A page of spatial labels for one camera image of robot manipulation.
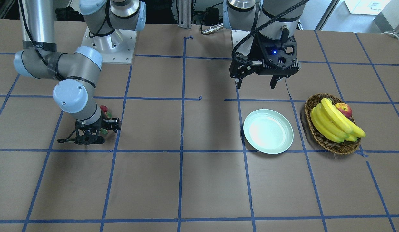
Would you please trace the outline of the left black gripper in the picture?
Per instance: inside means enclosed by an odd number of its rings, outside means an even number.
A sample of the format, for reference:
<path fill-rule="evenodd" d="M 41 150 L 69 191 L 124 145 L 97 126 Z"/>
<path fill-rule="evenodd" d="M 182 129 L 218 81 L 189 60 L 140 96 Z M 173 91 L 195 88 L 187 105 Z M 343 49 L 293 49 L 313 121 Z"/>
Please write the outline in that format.
<path fill-rule="evenodd" d="M 279 57 L 284 57 L 286 60 L 297 59 L 297 42 L 294 36 L 282 43 L 278 40 L 266 38 L 262 34 L 257 34 L 254 38 L 254 42 L 256 41 L 260 45 L 261 53 L 250 52 L 248 55 L 235 53 L 237 59 L 232 61 L 229 68 L 231 77 L 236 78 L 237 89 L 241 88 L 243 79 L 247 75 L 256 73 L 258 69 L 263 67 L 264 62 Z M 280 76 L 272 76 L 270 88 L 274 89 L 279 79 Z"/>

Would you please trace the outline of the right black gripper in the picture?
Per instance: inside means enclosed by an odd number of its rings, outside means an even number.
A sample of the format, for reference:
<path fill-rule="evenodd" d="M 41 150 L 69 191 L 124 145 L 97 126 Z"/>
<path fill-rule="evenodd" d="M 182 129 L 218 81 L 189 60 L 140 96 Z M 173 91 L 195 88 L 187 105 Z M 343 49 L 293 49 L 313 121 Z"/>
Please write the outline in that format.
<path fill-rule="evenodd" d="M 77 122 L 75 125 L 75 144 L 104 144 L 105 138 L 99 135 L 100 129 L 117 132 L 121 130 L 121 120 L 119 118 L 105 119 L 99 118 L 95 123 L 86 125 Z"/>

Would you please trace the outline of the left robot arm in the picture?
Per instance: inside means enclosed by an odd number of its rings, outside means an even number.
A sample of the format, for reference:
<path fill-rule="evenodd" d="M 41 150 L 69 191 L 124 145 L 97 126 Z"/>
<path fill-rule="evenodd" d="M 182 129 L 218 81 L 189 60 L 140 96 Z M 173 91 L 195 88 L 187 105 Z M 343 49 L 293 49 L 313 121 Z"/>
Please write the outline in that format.
<path fill-rule="evenodd" d="M 304 11 L 305 0 L 225 0 L 223 26 L 231 31 L 247 31 L 232 36 L 229 74 L 236 88 L 253 73 L 270 75 L 270 87 L 300 70 L 294 32 Z"/>

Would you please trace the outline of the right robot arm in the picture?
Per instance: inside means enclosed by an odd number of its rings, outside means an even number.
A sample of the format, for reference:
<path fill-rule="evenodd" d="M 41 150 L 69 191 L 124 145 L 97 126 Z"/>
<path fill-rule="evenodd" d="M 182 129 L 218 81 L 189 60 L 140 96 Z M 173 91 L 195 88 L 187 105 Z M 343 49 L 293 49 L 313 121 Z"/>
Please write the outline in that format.
<path fill-rule="evenodd" d="M 102 54 L 124 47 L 120 30 L 144 29 L 146 4 L 139 0 L 80 0 L 80 12 L 95 46 L 80 46 L 73 54 L 57 51 L 52 7 L 49 0 L 19 1 L 23 50 L 15 54 L 15 70 L 30 78 L 58 81 L 53 99 L 76 120 L 76 137 L 58 139 L 59 143 L 103 144 L 100 130 L 117 132 L 121 120 L 108 117 L 93 98 Z"/>

